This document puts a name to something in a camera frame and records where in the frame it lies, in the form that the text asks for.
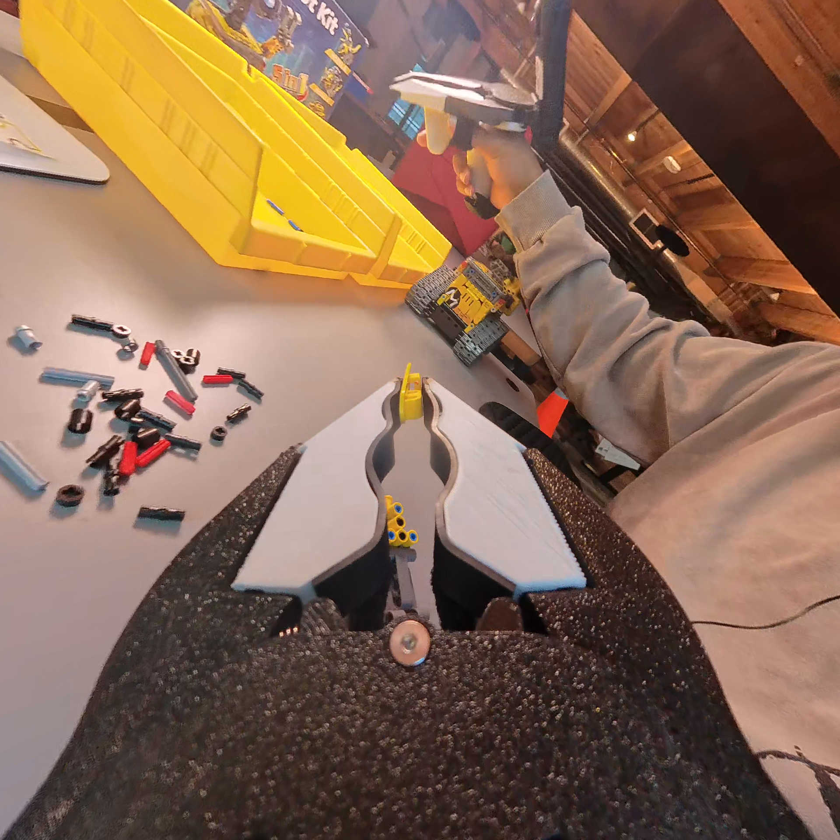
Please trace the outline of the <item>orange traffic cone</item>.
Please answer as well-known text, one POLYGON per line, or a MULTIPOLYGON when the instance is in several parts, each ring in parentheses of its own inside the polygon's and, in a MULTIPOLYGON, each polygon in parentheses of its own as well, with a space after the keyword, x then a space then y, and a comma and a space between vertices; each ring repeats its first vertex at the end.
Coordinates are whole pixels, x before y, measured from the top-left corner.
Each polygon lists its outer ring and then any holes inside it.
POLYGON ((556 387, 537 407, 540 432, 551 438, 557 430, 570 401, 559 387, 556 387))

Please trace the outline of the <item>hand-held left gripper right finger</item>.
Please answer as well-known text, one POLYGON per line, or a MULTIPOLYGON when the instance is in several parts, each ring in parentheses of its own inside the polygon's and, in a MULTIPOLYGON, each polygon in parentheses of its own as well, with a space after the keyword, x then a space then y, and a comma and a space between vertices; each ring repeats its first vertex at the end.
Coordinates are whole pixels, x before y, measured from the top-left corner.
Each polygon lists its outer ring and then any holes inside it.
POLYGON ((442 621, 476 621, 500 597, 587 586, 585 567, 513 436, 426 379, 435 505, 432 587, 442 621))

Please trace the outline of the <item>robot kit box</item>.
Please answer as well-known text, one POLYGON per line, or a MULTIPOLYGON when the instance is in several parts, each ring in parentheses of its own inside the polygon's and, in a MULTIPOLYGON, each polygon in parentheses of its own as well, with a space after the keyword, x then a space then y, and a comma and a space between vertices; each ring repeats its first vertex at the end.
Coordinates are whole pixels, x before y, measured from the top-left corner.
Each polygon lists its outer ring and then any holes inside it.
POLYGON ((174 1, 322 119, 341 99, 369 40, 338 2, 174 1))

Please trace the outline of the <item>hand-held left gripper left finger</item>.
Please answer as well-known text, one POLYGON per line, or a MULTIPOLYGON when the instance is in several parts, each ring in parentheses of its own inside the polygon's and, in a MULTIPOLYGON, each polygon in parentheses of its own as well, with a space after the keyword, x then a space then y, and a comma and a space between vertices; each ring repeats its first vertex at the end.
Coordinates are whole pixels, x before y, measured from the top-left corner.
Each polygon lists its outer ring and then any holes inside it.
POLYGON ((399 382, 385 383, 298 447, 298 459, 232 583, 321 597, 357 613, 390 577, 382 480, 395 463, 399 382))

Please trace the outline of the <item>yellow toy robot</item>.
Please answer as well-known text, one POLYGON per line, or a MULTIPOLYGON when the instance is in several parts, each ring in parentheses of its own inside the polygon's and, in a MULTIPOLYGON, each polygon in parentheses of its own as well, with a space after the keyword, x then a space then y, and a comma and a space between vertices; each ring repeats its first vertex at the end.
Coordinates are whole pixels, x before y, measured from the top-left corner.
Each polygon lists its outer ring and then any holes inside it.
POLYGON ((504 317, 521 303, 520 280, 504 263, 493 259, 487 266, 472 257, 455 269, 439 267, 405 295, 405 304, 435 326, 465 366, 500 347, 509 331, 504 317))

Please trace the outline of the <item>small yellow building piece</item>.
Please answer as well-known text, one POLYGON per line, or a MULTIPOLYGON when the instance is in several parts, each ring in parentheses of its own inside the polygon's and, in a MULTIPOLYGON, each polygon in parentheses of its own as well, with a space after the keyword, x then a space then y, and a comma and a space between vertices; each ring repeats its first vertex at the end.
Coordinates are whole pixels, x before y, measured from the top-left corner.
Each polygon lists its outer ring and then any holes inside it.
POLYGON ((413 370, 411 362, 406 364, 398 398, 401 424, 424 416, 424 378, 413 370))

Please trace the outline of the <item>pile of black red pieces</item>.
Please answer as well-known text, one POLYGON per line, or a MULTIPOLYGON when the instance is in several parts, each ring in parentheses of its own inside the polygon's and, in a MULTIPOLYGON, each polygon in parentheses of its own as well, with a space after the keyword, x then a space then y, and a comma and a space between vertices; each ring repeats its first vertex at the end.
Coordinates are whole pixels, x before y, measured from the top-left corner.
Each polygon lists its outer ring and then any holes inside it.
MULTIPOLYGON (((119 342, 118 354, 128 359, 139 349, 132 330, 124 324, 81 314, 72 314, 70 326, 90 333, 109 335, 119 342)), ((16 325, 9 336, 9 342, 17 345, 24 353, 33 354, 43 346, 43 342, 26 324, 16 325)), ((201 351, 188 349, 186 352, 174 350, 158 339, 146 342, 143 346, 139 367, 147 370, 153 359, 163 366, 174 388, 163 396, 168 407, 175 409, 179 417, 191 418, 195 414, 197 391, 190 375, 202 359, 201 351)), ((87 436, 93 426, 91 405, 95 400, 112 414, 113 422, 121 426, 116 434, 111 435, 98 446, 85 460, 85 470, 101 475, 100 496, 109 499, 118 496, 130 479, 144 472, 161 460, 167 453, 198 454, 203 442, 193 437, 177 434, 178 421, 155 412, 143 405, 143 388, 114 388, 115 377, 111 374, 84 372, 55 366, 46 366, 39 381, 45 384, 76 388, 71 401, 71 411, 65 424, 65 432, 71 442, 87 436)), ((222 444, 228 432, 240 424, 250 413, 253 403, 261 403, 265 392, 253 383, 244 371, 219 366, 215 372, 204 374, 201 386, 213 389, 236 388, 247 395, 250 402, 237 406, 229 412, 222 423, 213 427, 209 433, 212 444, 222 444)), ((32 461, 11 442, 1 443, 2 477, 26 496, 37 496, 49 487, 49 480, 35 467, 32 461)), ((66 484, 56 490, 54 507, 65 510, 78 508, 84 501, 86 489, 81 484, 66 484)), ((180 525, 186 517, 186 511, 167 506, 142 505, 136 514, 137 522, 164 522, 180 525)))

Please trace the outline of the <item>grey desk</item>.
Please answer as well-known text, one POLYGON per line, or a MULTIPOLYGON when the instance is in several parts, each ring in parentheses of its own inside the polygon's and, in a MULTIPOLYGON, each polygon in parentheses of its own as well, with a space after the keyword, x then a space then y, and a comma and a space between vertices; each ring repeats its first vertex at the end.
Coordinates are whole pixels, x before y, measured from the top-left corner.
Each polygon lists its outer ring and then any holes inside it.
POLYGON ((165 567, 286 448, 308 441, 407 362, 479 407, 537 422, 542 400, 495 358, 461 365, 397 290, 215 264, 99 137, 70 133, 110 170, 106 185, 2 173, 2 440, 49 485, 2 475, 2 833, 74 732, 113 646, 165 567), (73 390, 47 366, 111 373, 157 413, 172 382, 157 360, 72 329, 74 313, 203 357, 196 412, 171 451, 113 498, 87 457, 124 425, 98 403, 67 432, 73 390))

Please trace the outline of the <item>yellow building block assembly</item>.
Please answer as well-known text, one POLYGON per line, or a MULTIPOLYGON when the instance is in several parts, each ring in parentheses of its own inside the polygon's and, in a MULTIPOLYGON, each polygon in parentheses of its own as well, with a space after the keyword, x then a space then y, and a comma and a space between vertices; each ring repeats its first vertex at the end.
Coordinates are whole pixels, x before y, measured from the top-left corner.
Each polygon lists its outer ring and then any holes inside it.
POLYGON ((385 616, 390 621, 417 610, 412 565, 417 559, 417 532, 406 524, 404 506, 390 495, 385 496, 388 557, 391 577, 385 616))

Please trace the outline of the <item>person's right forearm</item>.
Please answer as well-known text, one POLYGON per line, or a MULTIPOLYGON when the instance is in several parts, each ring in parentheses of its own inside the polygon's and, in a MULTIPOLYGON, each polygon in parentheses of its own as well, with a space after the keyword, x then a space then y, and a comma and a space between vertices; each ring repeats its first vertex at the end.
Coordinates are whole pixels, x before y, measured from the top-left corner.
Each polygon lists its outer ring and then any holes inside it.
POLYGON ((518 246, 543 356, 590 425, 645 465, 684 442, 705 457, 727 446, 728 399, 718 390, 738 342, 652 314, 615 277, 550 173, 532 178, 499 220, 518 246))

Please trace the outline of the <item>yellow plastic bin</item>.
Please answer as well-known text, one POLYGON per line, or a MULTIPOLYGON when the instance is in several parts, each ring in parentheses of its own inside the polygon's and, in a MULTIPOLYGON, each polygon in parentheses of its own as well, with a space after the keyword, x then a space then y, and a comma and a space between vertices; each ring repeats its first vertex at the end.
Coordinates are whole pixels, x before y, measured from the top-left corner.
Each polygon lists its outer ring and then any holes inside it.
POLYGON ((259 147, 233 194, 226 175, 207 194, 173 180, 184 197, 167 208, 219 265, 400 289, 443 263, 445 237, 343 134, 173 3, 144 2, 142 16, 183 64, 167 87, 198 106, 199 127, 223 151, 259 147))
POLYGON ((204 194, 223 175, 229 194, 244 189, 245 167, 259 167, 258 145, 248 151, 248 140, 229 140, 223 151, 209 138, 198 106, 167 87, 183 64, 130 6, 18 5, 25 56, 171 215, 166 205, 184 197, 178 175, 204 194))

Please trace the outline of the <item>grey ceiling vent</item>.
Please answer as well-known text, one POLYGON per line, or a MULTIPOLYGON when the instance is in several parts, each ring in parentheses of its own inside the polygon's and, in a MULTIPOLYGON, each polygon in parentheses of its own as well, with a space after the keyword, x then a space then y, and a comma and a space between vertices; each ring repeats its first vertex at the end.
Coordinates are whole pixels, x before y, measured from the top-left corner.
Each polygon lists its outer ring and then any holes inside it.
POLYGON ((684 259, 690 255, 690 247, 680 233, 658 222, 647 209, 639 210, 629 219, 627 231, 629 243, 640 253, 656 259, 684 259))

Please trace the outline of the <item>person's torso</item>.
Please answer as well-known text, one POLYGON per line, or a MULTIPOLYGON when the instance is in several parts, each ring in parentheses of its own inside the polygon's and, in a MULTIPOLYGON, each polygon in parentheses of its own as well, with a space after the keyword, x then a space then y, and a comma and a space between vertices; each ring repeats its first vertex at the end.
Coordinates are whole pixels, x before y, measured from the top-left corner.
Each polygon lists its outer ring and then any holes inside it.
POLYGON ((838 838, 838 348, 741 343, 728 444, 666 451, 618 517, 696 629, 760 767, 838 838))

